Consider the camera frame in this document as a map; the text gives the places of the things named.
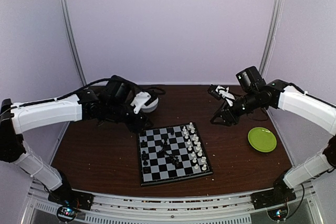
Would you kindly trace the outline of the black white chessboard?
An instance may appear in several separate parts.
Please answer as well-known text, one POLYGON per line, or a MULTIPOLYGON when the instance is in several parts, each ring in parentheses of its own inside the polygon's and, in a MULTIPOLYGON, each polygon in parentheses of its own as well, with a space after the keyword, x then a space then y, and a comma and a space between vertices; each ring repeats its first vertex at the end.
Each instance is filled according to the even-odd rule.
POLYGON ((195 122, 192 122, 195 129, 189 129, 190 122, 182 125, 166 126, 156 129, 145 130, 137 136, 138 159, 140 170, 140 185, 154 186, 173 183, 177 181, 194 179, 213 174, 213 168, 205 150, 200 132, 195 122), (159 165, 157 151, 161 149, 157 140, 169 137, 172 153, 178 156, 182 167, 176 169, 170 162, 166 165, 159 165), (146 152, 146 160, 143 160, 142 151, 146 152))

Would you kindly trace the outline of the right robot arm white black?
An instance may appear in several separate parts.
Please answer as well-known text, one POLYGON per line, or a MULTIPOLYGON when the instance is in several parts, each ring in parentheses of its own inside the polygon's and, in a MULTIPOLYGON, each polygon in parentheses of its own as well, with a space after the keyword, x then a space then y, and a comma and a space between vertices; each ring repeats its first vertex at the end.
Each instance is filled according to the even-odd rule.
POLYGON ((289 196, 289 189, 335 169, 335 105, 321 100, 292 82, 276 79, 267 83, 255 66, 236 74, 244 94, 237 97, 228 87, 212 84, 207 92, 223 104, 211 118, 212 124, 233 126, 242 115, 256 109, 274 108, 299 116, 331 135, 326 147, 302 164, 284 172, 269 192, 272 203, 289 196))

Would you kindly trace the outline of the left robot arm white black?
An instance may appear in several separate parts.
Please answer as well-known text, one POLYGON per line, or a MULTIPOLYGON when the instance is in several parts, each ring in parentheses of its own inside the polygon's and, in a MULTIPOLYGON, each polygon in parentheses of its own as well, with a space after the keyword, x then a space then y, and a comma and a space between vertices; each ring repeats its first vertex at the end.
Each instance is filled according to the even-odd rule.
POLYGON ((24 140, 27 132, 47 131, 69 122, 97 120, 123 123, 132 133, 149 125, 147 113, 159 103, 158 95, 120 76, 104 80, 106 85, 90 85, 57 98, 31 102, 6 99, 1 106, 1 161, 13 163, 29 176, 42 182, 64 205, 76 197, 61 172, 44 161, 24 140))

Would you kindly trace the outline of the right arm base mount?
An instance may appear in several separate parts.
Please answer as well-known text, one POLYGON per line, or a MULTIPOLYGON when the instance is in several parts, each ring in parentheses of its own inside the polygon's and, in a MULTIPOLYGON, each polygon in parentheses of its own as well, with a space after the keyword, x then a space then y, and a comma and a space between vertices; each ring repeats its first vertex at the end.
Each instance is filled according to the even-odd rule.
POLYGON ((251 194, 254 209, 267 208, 268 217, 273 221, 284 221, 289 215, 288 202, 295 200, 296 194, 282 178, 277 178, 273 188, 251 194))

